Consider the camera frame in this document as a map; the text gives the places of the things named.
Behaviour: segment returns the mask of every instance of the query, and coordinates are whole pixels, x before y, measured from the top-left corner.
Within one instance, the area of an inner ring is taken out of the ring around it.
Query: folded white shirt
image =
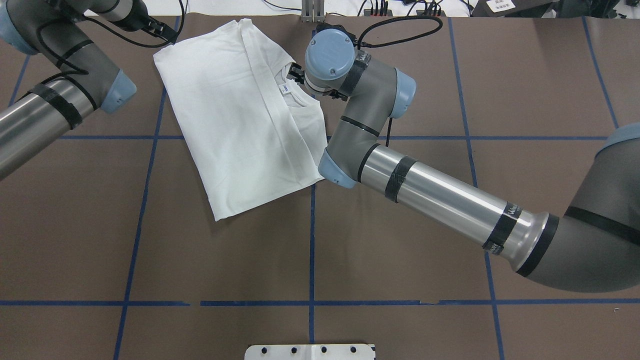
[[[323,179],[320,104],[286,78],[293,59],[251,20],[165,47],[154,61],[216,221]]]

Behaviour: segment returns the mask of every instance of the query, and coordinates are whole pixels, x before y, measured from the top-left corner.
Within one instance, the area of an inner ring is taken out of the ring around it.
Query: blue joint cap
[[[111,84],[111,88],[107,93],[107,97],[104,98],[100,109],[109,114],[115,112],[133,97],[136,90],[136,84],[134,84],[121,69],[113,81],[113,84]]]
[[[396,69],[397,85],[396,85],[396,103],[389,117],[398,119],[409,108],[415,95],[415,80],[409,75]]]
[[[9,17],[9,11],[6,9],[6,1],[0,0],[0,38],[7,42],[7,44],[13,46],[21,53],[27,55],[35,55],[38,53],[36,49],[33,49],[29,43],[20,35],[18,30],[13,25],[11,18]]]
[[[324,150],[322,158],[320,159],[320,165],[318,166],[318,172],[324,176],[325,179],[332,183],[338,184],[343,188],[350,189],[356,185],[356,181],[342,171],[342,169],[336,164],[329,153]]]
[[[604,149],[612,145],[616,145],[619,142],[624,142],[627,140],[633,140],[638,138],[640,138],[640,122],[619,127],[607,139],[607,143],[605,143],[602,149],[598,151],[598,154],[596,154],[596,156],[598,156],[600,152],[602,152]]]
[[[338,29],[326,29],[317,33],[305,52],[307,71],[325,81],[346,75],[355,58],[351,39]]]

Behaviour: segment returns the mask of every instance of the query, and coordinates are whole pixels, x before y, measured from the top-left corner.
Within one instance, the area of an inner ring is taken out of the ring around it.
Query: white label sticker
[[[514,9],[516,7],[511,0],[488,0],[486,4],[489,5],[491,11],[495,13]]]
[[[287,85],[287,84],[282,84],[279,87],[280,87],[280,92],[282,93],[282,95],[287,95],[288,93],[291,92],[291,89],[289,88],[289,85]]]

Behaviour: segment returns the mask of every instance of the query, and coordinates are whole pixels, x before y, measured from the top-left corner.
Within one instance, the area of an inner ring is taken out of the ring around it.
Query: robotic arm
[[[87,10],[165,44],[178,36],[149,17],[141,0],[0,0],[0,38],[23,53],[42,53],[61,70],[0,113],[0,180],[93,111],[113,113],[136,93],[127,75],[75,25]]]
[[[349,101],[319,170],[360,182],[506,258],[518,274],[562,290],[615,291],[640,283],[640,124],[618,129],[598,153],[564,217],[530,213],[377,143],[387,117],[415,93],[400,70],[354,49],[352,34],[322,24],[291,76]]]

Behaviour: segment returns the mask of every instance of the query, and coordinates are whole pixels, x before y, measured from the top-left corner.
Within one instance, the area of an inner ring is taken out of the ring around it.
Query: clothing label
[[[282,95],[287,95],[288,93],[291,92],[291,89],[289,88],[289,85],[287,84],[282,84],[279,86],[280,88],[280,92],[282,93]]]
[[[486,4],[489,5],[491,11],[495,13],[514,9],[516,7],[511,0],[488,0]]]

